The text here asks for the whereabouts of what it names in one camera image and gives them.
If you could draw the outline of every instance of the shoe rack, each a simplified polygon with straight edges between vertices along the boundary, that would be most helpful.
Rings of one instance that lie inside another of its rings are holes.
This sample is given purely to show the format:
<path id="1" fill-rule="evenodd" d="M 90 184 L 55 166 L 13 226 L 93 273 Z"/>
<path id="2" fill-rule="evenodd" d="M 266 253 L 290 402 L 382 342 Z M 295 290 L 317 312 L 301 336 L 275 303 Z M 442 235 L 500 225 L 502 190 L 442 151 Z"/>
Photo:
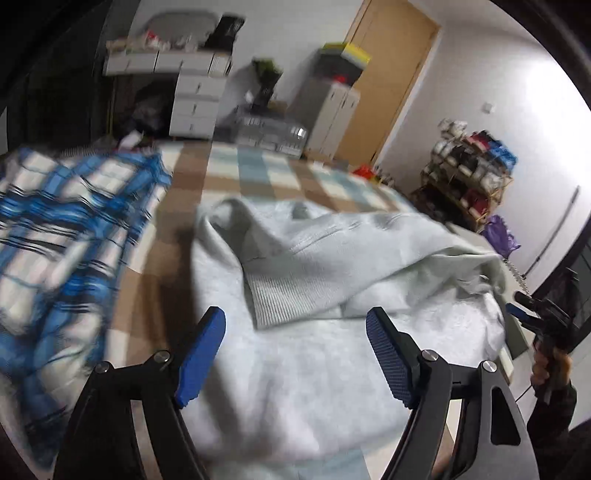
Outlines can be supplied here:
<path id="1" fill-rule="evenodd" d="M 513 182 L 517 158 L 488 131 L 467 134 L 467 124 L 443 121 L 441 140 L 421 171 L 415 206 L 442 222 L 480 232 Z"/>

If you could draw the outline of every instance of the blue and white plaid blanket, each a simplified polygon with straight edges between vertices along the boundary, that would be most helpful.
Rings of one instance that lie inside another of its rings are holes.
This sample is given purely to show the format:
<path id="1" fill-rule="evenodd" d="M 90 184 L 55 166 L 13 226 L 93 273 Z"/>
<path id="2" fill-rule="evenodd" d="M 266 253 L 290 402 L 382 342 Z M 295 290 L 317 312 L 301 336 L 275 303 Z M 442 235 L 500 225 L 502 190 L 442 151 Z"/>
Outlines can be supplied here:
<path id="1" fill-rule="evenodd" d="M 0 371 L 37 462 L 103 358 L 119 273 L 170 185 L 159 154 L 56 161 L 23 149 L 0 181 Z"/>

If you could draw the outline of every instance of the person's arm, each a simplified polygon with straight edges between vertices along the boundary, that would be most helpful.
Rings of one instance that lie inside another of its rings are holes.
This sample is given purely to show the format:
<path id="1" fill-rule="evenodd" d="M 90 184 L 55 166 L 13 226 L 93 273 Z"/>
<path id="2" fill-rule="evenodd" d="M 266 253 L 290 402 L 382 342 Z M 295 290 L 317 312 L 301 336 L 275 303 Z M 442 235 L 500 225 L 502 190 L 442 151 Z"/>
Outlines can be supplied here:
<path id="1" fill-rule="evenodd" d="M 577 403 L 577 392 L 570 383 L 571 359 L 568 354 L 555 349 L 554 359 L 559 365 L 556 390 L 552 393 L 550 404 L 541 400 L 527 423 L 527 431 L 535 448 L 549 446 L 560 441 L 568 432 Z M 532 385 L 543 385 L 548 380 L 548 359 L 540 351 L 535 353 L 535 364 L 532 368 Z"/>

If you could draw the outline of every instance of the ceiling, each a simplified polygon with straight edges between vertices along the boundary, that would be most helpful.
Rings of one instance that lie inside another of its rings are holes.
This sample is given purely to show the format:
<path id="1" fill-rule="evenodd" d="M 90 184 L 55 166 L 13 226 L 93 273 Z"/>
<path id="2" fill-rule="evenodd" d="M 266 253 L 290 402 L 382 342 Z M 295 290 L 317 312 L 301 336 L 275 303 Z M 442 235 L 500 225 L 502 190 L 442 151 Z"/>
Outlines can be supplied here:
<path id="1" fill-rule="evenodd" d="M 490 0 L 409 0 L 440 25 L 494 28 L 530 41 L 536 39 Z"/>

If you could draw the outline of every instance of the bed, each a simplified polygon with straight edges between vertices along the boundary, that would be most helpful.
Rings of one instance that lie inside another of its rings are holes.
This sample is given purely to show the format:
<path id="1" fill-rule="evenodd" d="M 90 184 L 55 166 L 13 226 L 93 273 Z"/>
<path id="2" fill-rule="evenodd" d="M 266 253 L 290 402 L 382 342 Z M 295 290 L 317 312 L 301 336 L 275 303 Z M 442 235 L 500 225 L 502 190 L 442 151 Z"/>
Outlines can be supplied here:
<path id="1" fill-rule="evenodd" d="M 144 362 L 157 349 L 175 344 L 183 334 L 183 323 L 196 317 L 189 256 L 197 204 L 207 206 L 227 197 L 246 197 L 305 199 L 338 212 L 415 211 L 395 190 L 320 163 L 220 143 L 172 142 L 160 145 L 160 150 L 164 168 L 174 174 L 168 190 L 159 193 L 159 202 L 150 210 L 151 220 L 144 225 L 120 273 L 105 351 L 105 358 L 116 367 Z M 23 448 L 10 408 L 4 397 L 0 408 L 3 426 L 37 476 L 45 474 Z M 134 406 L 134 412 L 140 410 L 140 405 Z M 146 472 L 150 478 L 158 478 L 141 415 L 137 422 Z M 342 478 L 349 478 L 344 474 L 379 478 L 396 442 L 390 439 L 387 445 L 381 441 L 364 450 L 344 452 L 328 462 L 330 469 Z M 441 451 L 449 454 L 451 448 L 447 435 Z M 312 462 L 288 474 L 317 475 L 319 468 L 326 466 L 326 462 Z"/>

